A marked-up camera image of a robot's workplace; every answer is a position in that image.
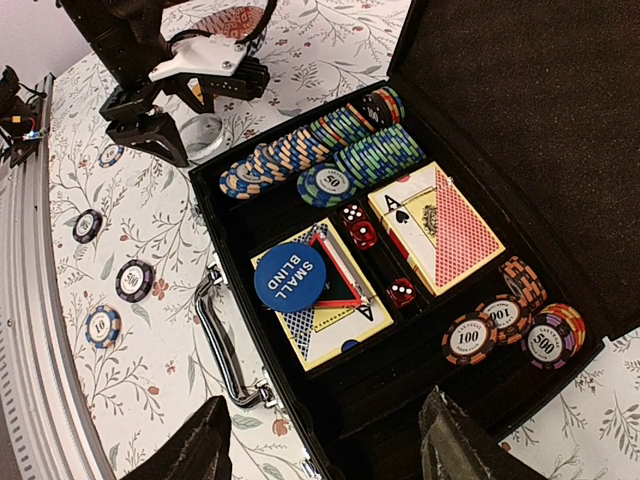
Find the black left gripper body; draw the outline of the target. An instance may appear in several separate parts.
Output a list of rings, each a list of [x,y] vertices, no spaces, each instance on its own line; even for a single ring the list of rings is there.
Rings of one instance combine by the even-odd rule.
[[[187,29],[170,39],[161,33],[171,1],[58,1],[82,37],[117,82],[129,88],[140,82],[161,85],[179,97],[183,74],[197,77],[203,90],[241,100],[263,95],[269,70],[251,54],[251,44],[266,29],[273,3],[256,29],[241,40]]]

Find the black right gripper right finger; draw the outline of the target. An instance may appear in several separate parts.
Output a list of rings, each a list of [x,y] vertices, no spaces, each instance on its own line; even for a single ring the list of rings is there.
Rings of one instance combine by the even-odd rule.
[[[541,474],[501,448],[439,387],[419,413],[422,478],[540,479]]]

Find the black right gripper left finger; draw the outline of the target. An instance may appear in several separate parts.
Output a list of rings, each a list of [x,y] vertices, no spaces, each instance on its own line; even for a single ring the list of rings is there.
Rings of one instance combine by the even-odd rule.
[[[231,418],[226,399],[213,396],[124,479],[230,479],[230,436]]]

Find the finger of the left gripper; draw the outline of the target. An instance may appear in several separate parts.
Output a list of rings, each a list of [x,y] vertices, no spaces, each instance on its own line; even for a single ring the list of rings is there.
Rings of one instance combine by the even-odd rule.
[[[115,144],[185,168],[189,165],[187,153],[174,119],[154,109],[160,92],[161,85],[154,82],[118,86],[99,113],[108,122],[106,133]]]
[[[203,90],[197,77],[181,76],[179,98],[196,114],[215,112],[214,95]]]

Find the clear dealer button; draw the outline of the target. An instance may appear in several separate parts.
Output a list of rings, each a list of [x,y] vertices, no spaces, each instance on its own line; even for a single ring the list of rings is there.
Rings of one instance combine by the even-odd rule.
[[[179,127],[187,159],[199,162],[209,158],[224,140],[224,128],[221,119],[211,113],[196,115]]]

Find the red card deck box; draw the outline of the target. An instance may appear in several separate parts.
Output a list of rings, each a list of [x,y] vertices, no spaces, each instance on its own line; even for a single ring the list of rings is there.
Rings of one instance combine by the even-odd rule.
[[[505,246],[431,162],[368,194],[368,203],[410,269],[439,296],[505,251]]]

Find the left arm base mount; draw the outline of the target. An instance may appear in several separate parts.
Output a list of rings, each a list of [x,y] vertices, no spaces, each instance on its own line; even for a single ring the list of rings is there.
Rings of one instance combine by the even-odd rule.
[[[1,162],[13,168],[38,150],[46,133],[48,94],[22,84],[15,70],[1,69]]]

